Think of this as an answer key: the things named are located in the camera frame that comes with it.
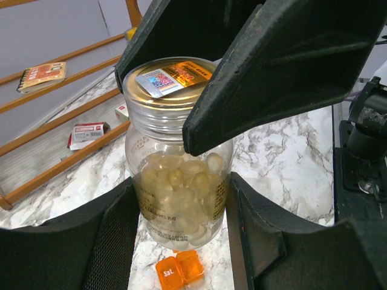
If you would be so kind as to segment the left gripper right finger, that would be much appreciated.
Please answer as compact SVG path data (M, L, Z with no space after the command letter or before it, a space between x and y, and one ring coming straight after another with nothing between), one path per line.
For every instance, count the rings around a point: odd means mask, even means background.
M236 289L385 289L386 224L303 219L230 175L227 226Z

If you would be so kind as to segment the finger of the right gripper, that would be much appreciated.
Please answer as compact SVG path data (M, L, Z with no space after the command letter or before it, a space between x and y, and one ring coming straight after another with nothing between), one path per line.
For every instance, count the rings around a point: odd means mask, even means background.
M267 1L185 121L185 151L201 155L251 128L341 102L385 24L385 1Z
M262 1L152 1L116 68L119 90L135 67L165 57L218 60Z

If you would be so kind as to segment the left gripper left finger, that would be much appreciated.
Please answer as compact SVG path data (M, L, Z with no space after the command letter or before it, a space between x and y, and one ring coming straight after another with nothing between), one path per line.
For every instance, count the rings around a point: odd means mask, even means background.
M128 178L39 226L1 229L1 289L127 289L139 213Z

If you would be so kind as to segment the orange pill organizer box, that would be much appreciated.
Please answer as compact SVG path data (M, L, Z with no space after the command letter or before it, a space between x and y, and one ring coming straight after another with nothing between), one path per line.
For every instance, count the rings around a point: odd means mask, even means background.
M162 289L181 289L204 277L204 267L195 250L174 253L175 256L167 257L155 265Z

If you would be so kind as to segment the clear pill bottle gold lid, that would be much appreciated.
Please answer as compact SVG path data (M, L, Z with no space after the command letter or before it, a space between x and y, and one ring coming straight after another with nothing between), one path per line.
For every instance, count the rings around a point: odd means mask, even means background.
M182 129L215 64L168 57L142 64L123 79L130 125L125 155L141 215L160 245L186 251L210 242L223 222L233 143L192 156Z

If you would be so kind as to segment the yellow small container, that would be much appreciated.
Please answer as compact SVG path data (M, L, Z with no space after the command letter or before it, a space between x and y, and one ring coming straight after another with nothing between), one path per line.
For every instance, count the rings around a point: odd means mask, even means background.
M124 32L125 39L127 41L130 41L134 37L136 30L137 30L137 27L132 27L132 28L126 30Z

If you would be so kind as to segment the red white torn packet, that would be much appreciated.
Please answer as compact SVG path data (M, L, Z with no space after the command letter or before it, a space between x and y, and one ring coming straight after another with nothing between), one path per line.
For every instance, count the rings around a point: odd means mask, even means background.
M110 130L106 122L75 124L70 133L67 148L77 151L103 137Z

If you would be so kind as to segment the white red medicine box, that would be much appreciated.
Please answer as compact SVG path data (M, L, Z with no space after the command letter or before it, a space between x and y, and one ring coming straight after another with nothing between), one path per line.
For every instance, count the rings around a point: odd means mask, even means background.
M128 108L125 104L116 107L114 112L115 116L121 123L124 123L129 120Z

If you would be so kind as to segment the wooden three-tier shelf rack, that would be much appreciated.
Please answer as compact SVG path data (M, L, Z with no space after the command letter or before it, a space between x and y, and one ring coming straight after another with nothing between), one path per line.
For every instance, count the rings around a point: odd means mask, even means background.
M67 64L65 79L26 94L22 72L1 77L1 208L68 168L63 159L77 123L117 124L124 102L114 68L126 31L109 32L102 1L36 1L1 9L1 69Z

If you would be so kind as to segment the orange spiral notebook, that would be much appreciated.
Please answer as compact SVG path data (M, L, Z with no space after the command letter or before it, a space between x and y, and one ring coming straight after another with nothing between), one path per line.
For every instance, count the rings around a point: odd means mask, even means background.
M27 68L19 81L17 92L27 94L64 81L67 63L54 62Z

